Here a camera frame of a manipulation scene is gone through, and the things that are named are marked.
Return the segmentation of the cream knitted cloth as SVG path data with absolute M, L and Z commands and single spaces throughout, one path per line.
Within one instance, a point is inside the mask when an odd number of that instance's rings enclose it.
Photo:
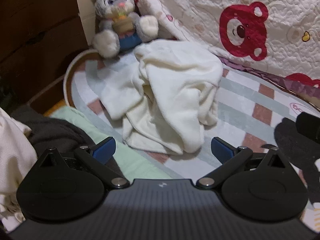
M 28 140 L 30 133 L 27 125 L 1 109 L 1 222 L 8 232 L 25 220 L 16 192 L 37 161 L 36 151 Z

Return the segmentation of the black garment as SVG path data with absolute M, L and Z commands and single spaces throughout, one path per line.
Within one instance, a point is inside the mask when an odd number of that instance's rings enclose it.
M 65 153 L 83 145 L 94 145 L 93 140 L 82 129 L 66 120 L 43 116 L 30 106 L 24 105 L 16 109 L 11 117 L 31 129 L 28 140 L 38 157 L 48 148 L 56 148 L 60 153 Z

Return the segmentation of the bear print quilt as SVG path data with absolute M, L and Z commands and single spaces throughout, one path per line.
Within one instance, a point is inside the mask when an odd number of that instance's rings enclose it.
M 165 32 L 232 63 L 319 87 L 319 0 L 138 0 Z

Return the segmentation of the cream fleece garment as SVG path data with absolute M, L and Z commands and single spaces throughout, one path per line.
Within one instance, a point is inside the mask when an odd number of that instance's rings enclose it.
M 217 123 L 220 59 L 203 46 L 155 40 L 137 46 L 134 64 L 110 70 L 100 101 L 123 122 L 123 141 L 148 152 L 198 151 Z

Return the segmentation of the light green cloth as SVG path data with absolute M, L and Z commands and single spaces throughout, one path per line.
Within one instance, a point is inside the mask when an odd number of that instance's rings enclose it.
M 50 117 L 65 120 L 80 128 L 93 140 L 94 145 L 108 140 L 104 146 L 105 150 L 108 151 L 107 155 L 114 159 L 118 165 L 119 171 L 117 174 L 120 174 L 129 182 L 133 182 L 134 179 L 171 178 L 165 171 L 157 167 L 153 161 L 117 141 L 114 135 L 110 135 L 110 133 L 104 132 L 100 127 L 95 126 L 79 110 L 63 106 L 54 111 Z

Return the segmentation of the grey plush bunny toy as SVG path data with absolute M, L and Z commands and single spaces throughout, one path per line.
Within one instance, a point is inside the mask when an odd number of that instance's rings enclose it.
M 94 35 L 92 46 L 101 57 L 113 58 L 122 51 L 158 37 L 157 18 L 152 15 L 141 16 L 136 9 L 138 1 L 96 0 L 99 32 Z

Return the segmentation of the dark wooden cabinet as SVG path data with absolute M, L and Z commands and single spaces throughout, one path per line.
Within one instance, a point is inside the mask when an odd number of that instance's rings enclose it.
M 1 108 L 27 103 L 87 48 L 76 0 L 1 0 Z

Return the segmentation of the plaid bed blanket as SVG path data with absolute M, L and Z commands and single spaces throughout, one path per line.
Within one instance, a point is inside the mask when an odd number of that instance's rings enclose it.
M 157 167 L 158 178 L 196 181 L 217 168 L 220 162 L 210 149 L 213 137 L 220 137 L 233 146 L 244 145 L 254 152 L 262 152 L 263 144 L 275 143 L 274 128 L 283 118 L 295 120 L 302 112 L 319 116 L 319 110 L 311 104 L 261 78 L 226 66 L 217 93 L 218 121 L 216 126 L 205 131 L 204 144 L 199 152 L 178 156 L 135 150 L 123 144 L 121 121 L 113 121 L 99 99 L 108 72 L 134 61 L 132 53 L 117 60 L 103 61 L 94 51 L 84 51 L 67 69 L 65 98 L 95 127 L 114 137 L 116 159 L 126 153 L 136 159 L 144 158 Z

